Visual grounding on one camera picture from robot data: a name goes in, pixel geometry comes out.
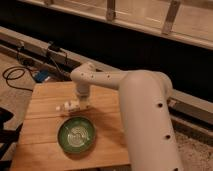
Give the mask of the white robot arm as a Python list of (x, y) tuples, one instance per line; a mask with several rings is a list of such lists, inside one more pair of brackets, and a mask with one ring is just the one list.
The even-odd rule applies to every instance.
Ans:
[(149, 70), (98, 72), (88, 62), (70, 77), (80, 97), (91, 85), (118, 91), (121, 119), (132, 171), (184, 171), (169, 115), (172, 82)]

